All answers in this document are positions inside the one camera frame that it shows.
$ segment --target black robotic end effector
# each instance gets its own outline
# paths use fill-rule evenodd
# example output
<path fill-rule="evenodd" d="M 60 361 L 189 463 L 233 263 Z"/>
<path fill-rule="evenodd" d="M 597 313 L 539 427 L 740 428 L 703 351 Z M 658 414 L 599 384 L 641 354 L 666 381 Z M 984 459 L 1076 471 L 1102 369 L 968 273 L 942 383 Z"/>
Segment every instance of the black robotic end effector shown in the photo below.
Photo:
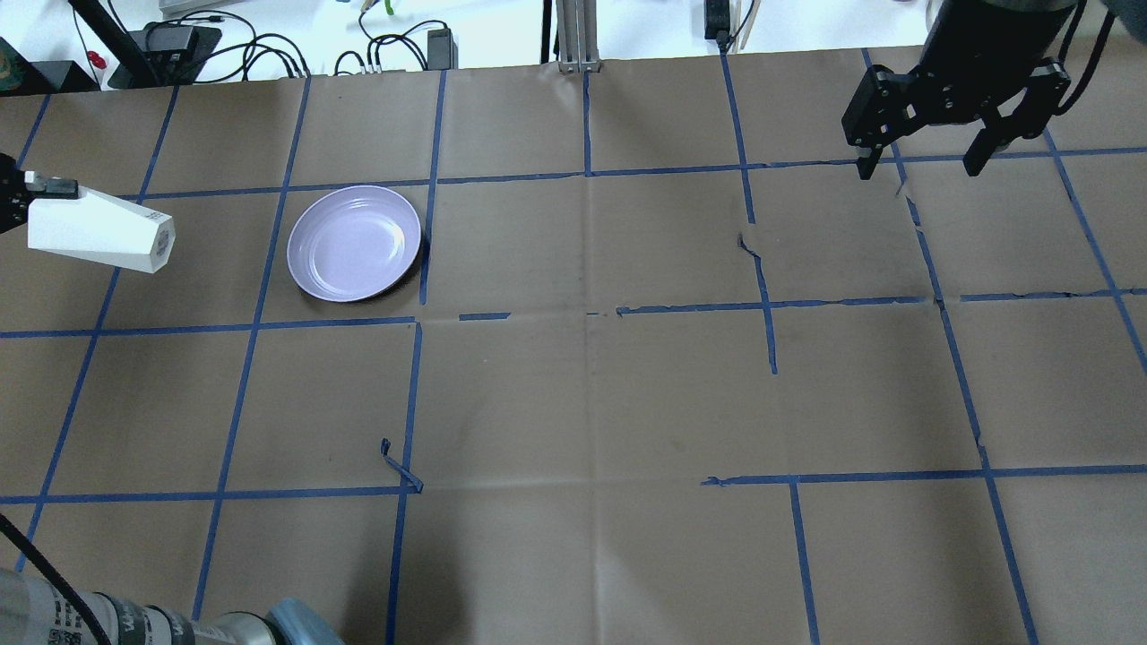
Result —
<path fill-rule="evenodd" d="M 0 153 L 0 233 L 26 224 L 28 207 L 39 197 L 79 199 L 79 182 L 22 172 L 16 166 L 16 160 Z"/>
<path fill-rule="evenodd" d="M 983 121 L 963 156 L 977 176 L 1019 137 L 1035 139 L 1071 84 L 1061 61 L 1044 54 L 1076 0 L 945 0 L 920 63 L 907 73 L 872 65 L 841 119 L 858 149 L 861 179 L 881 153 L 926 125 Z M 1007 116 L 999 107 L 1023 92 Z"/>

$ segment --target black pole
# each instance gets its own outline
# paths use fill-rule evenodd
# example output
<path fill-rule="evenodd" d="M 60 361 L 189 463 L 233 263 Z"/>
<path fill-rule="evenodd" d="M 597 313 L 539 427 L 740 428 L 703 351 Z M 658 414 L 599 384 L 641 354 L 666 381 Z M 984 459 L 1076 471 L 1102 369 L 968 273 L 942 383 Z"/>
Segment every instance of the black pole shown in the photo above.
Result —
<path fill-rule="evenodd" d="M 541 0 L 541 63 L 549 62 L 549 25 L 554 10 L 553 0 Z"/>
<path fill-rule="evenodd" d="M 99 0 L 68 0 L 79 17 L 92 28 L 100 40 L 107 45 L 111 55 L 132 75 L 132 87 L 157 87 L 159 80 L 155 77 L 151 65 L 143 57 L 143 52 L 132 37 L 119 29 Z"/>

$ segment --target qr code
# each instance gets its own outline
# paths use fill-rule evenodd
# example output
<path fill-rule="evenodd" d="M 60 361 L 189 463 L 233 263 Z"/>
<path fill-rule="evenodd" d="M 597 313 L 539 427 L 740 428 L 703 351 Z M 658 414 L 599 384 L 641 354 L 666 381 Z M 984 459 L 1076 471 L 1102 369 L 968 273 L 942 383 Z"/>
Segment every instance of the qr code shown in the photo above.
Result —
<path fill-rule="evenodd" d="M 53 629 L 48 631 L 48 645 L 84 645 L 84 635 Z"/>

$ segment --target red object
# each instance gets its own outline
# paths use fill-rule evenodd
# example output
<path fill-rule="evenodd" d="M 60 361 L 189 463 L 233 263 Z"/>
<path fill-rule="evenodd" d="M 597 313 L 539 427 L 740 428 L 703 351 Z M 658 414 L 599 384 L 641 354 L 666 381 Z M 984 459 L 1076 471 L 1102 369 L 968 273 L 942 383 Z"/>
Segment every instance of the red object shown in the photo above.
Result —
<path fill-rule="evenodd" d="M 108 69 L 108 61 L 104 61 L 95 52 L 88 52 L 87 53 L 87 60 L 91 61 L 92 64 L 95 65 L 99 69 Z"/>

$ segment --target plate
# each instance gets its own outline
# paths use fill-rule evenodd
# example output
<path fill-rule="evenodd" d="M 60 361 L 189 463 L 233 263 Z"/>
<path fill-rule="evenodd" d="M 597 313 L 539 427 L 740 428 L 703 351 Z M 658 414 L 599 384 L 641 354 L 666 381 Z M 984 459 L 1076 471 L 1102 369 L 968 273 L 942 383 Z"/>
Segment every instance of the plate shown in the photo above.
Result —
<path fill-rule="evenodd" d="M 312 296 L 353 302 L 398 282 L 421 242 L 422 223 L 405 197 L 381 186 L 351 186 L 303 211 L 287 241 L 287 267 Z"/>

